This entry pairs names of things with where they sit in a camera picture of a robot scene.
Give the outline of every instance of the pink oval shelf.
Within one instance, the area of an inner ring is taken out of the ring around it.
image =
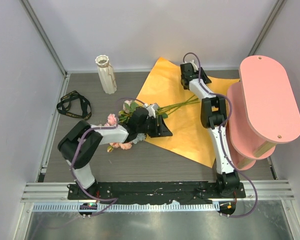
[[[229,87],[232,116],[227,129],[235,165],[251,168],[269,157],[276,144],[300,135],[300,113],[284,67],[267,56],[249,56],[239,68],[240,82]]]
[[[275,147],[267,151],[261,157],[255,157],[253,155],[255,150],[265,142],[265,139],[255,134],[248,124],[242,93],[242,83],[237,82],[231,85],[228,88],[227,97],[232,103],[232,115],[229,119],[229,132],[234,149],[239,154],[249,159],[260,160],[269,157],[274,152]]]
[[[285,144],[300,135],[300,113],[284,67],[267,56],[249,56],[240,65],[247,121],[261,138]]]

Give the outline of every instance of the black mounting plate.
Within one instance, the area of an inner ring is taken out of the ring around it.
[[[77,184],[68,185],[69,200],[91,199]],[[118,198],[116,204],[170,204],[173,200],[181,205],[210,204],[212,199],[245,198],[244,185],[228,196],[218,192],[215,182],[208,181],[158,181],[158,182],[98,182],[94,191],[102,199]]]

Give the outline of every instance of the metal floor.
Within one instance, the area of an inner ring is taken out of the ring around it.
[[[246,213],[253,204],[254,200],[238,202],[235,214]],[[33,212],[25,239],[293,240],[280,200],[259,201],[251,215],[237,219],[219,216],[216,211],[107,212],[85,219],[78,216],[77,212]]]
[[[216,78],[239,78],[237,70],[207,71],[208,76]],[[148,76],[148,72],[120,72],[115,73],[117,91],[114,94],[104,93],[98,74],[71,74],[67,93],[76,90],[84,95],[92,107],[92,117],[89,123],[104,124],[110,113],[117,113],[122,106],[116,104],[119,98],[135,98]],[[71,112],[81,113],[79,101],[74,101]],[[66,161],[57,149],[59,141],[79,121],[61,115],[52,151],[50,154],[45,182],[71,182],[73,178]],[[97,181],[125,182],[125,181],[208,181],[215,179],[214,168],[189,160],[183,156],[147,142],[139,142],[129,150],[116,149],[107,152],[107,145],[101,145],[90,166]],[[273,176],[267,160],[259,160],[245,173],[252,180],[272,180]]]

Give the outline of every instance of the bouquet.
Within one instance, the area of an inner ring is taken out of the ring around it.
[[[182,106],[190,105],[190,104],[198,104],[198,103],[200,103],[199,99],[195,98],[195,95],[193,95],[192,97],[190,97],[188,100],[184,102],[158,107],[157,111],[155,112],[155,115],[156,116],[161,115],[163,119],[166,119],[169,117],[170,114],[177,111]],[[116,117],[115,114],[109,114],[105,126],[114,126],[117,123],[127,123],[130,117],[132,116],[133,112],[137,108],[147,108],[147,107],[148,107],[147,104],[139,105],[136,101],[126,100],[123,103],[122,110],[119,111],[118,113],[118,118]],[[131,142],[127,142],[127,143],[112,142],[110,143],[110,146],[108,146],[107,152],[110,153],[114,149],[118,149],[118,148],[121,148],[123,150],[128,150],[132,147],[132,144],[137,144],[138,142],[144,141],[146,137],[147,136],[144,133],[139,133],[137,137]]]

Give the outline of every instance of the flower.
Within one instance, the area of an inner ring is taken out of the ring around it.
[[[117,124],[116,115],[109,114],[109,116],[108,116],[108,124],[110,124],[110,126],[113,126],[113,125]]]
[[[117,149],[118,147],[120,147],[120,145],[119,145],[119,144],[122,144],[122,143],[110,142],[109,144],[110,144],[110,146],[111,146],[111,147],[113,147],[113,148]]]
[[[146,135],[144,133],[138,133],[135,139],[132,140],[133,144],[136,144],[137,142],[144,141],[146,139]]]
[[[130,111],[126,108],[125,104],[128,104],[128,105],[130,106],[131,103],[132,103],[132,101],[130,101],[130,100],[125,100],[125,101],[124,101],[124,104],[123,104],[123,111],[124,111],[125,113],[127,113],[127,114],[128,114]]]
[[[127,142],[127,143],[119,143],[120,148],[122,148],[123,150],[128,150],[132,147],[132,143],[131,142]]]

